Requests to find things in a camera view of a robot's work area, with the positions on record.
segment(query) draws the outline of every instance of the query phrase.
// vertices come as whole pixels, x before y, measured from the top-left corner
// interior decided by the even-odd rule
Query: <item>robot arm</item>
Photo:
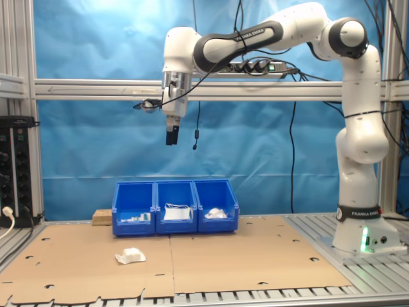
[[[267,18],[261,24],[230,35],[210,34],[201,37],[192,28],[174,28],[166,36],[164,51],[164,89],[163,103],[176,99],[191,89],[191,75],[197,72],[203,76],[218,72],[232,59],[246,52],[266,47],[279,51],[308,43],[318,59],[340,60],[344,67],[344,77],[351,80],[378,79],[380,74],[351,74],[355,71],[355,59],[361,58],[368,48],[366,31],[363,25],[351,18],[330,21],[318,3],[304,3],[285,9]],[[378,59],[374,47],[365,58]],[[380,63],[373,61],[372,70],[379,71]],[[361,91],[366,97],[363,102],[343,108],[346,113],[355,114],[380,110],[376,90],[363,86],[354,88],[354,94]],[[163,105],[167,115],[167,145],[177,144],[180,118],[185,116],[187,95]]]
[[[248,51],[262,47],[279,51],[301,43],[308,43],[316,58],[336,59],[343,67],[346,127],[336,139],[340,195],[334,246],[351,253],[394,250],[399,246],[399,237],[378,212],[373,168],[389,150],[380,106],[379,53],[368,44],[365,28],[355,19],[331,21],[322,5],[305,3],[276,13],[240,33],[202,37],[192,28],[170,30],[165,42],[162,85],[162,110],[167,115],[166,144],[177,144],[192,73],[207,77]]]

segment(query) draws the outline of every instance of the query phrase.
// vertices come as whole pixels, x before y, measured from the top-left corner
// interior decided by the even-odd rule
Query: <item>blue plastic bin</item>
[[[156,233],[197,232],[197,205],[193,182],[191,180],[156,181],[155,184]],[[188,205],[190,207],[190,219],[164,221],[166,203]]]
[[[238,202],[229,180],[194,180],[199,232],[233,232],[238,228]],[[223,209],[227,219],[207,219],[211,209]]]
[[[150,221],[121,222],[150,213]],[[112,204],[112,232],[116,236],[155,233],[155,183],[118,182]]]

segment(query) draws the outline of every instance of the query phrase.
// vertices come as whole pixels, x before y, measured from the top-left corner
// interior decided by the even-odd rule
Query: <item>metal table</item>
[[[350,287],[296,288],[264,291],[233,291],[214,293],[180,294],[173,298],[101,300],[76,307],[120,306],[409,306],[409,256],[379,256],[354,260],[353,264],[341,265],[316,243],[320,237],[334,235],[335,214],[281,215],[296,228],[336,269],[352,283]],[[389,221],[402,233],[409,233],[409,223]],[[48,222],[35,228],[31,240],[51,224],[81,224],[81,222]],[[29,233],[29,229],[14,230],[0,243],[0,260]],[[0,273],[10,264],[10,259]],[[53,303],[25,304],[21,307],[60,307]]]

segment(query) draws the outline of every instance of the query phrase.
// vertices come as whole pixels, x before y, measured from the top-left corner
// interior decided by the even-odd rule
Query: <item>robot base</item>
[[[398,256],[398,255],[407,255],[408,254],[408,248],[404,245],[399,245],[394,248],[390,248],[387,251],[380,249],[376,253],[361,253],[361,252],[356,252],[356,253],[349,253],[347,251],[342,251],[340,249],[335,248],[332,245],[333,237],[320,237],[317,238],[317,244],[319,247],[321,247],[325,252],[328,253],[329,257],[325,257],[328,260],[330,259],[335,259],[337,262],[339,262],[342,265],[350,265],[350,264],[355,264],[354,260],[359,260],[359,259],[370,259],[370,258],[375,258],[378,256]]]
[[[338,222],[335,236],[320,238],[318,244],[342,264],[358,258],[404,255],[408,252],[396,228],[382,217]]]

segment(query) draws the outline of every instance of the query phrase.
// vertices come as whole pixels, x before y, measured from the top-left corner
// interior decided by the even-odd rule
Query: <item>cardboard sheet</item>
[[[139,248],[146,262],[119,264],[114,254]],[[102,299],[174,295],[169,237],[118,239],[111,227],[48,226],[0,274],[0,306],[89,303]]]
[[[139,248],[146,262],[114,254]],[[0,306],[84,304],[174,293],[341,287],[350,282],[281,217],[241,218],[236,233],[118,239],[111,227],[48,226],[0,274]]]
[[[241,218],[235,234],[172,236],[171,246],[176,293],[350,285],[281,217]]]

